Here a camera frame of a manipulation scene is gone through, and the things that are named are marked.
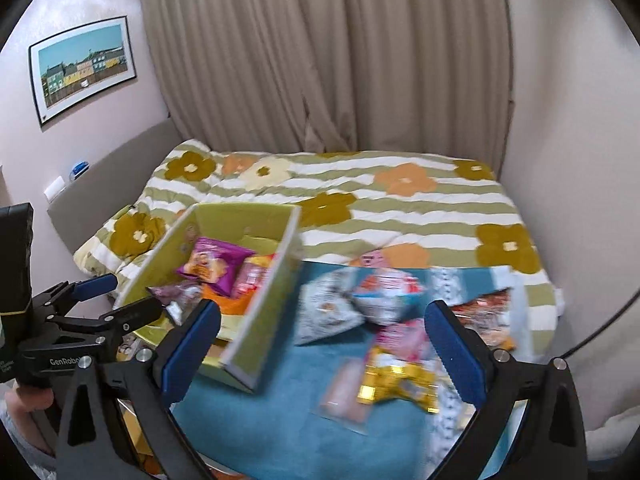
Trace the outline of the person left hand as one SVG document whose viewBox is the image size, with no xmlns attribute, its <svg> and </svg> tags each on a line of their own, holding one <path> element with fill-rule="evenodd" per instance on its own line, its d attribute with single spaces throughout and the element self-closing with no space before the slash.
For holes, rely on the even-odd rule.
<svg viewBox="0 0 640 480">
<path fill-rule="evenodd" d="M 50 408 L 54 401 L 52 390 L 15 385 L 6 393 L 4 400 L 17 432 L 34 448 L 52 455 L 52 448 L 32 417 L 33 412 Z"/>
</svg>

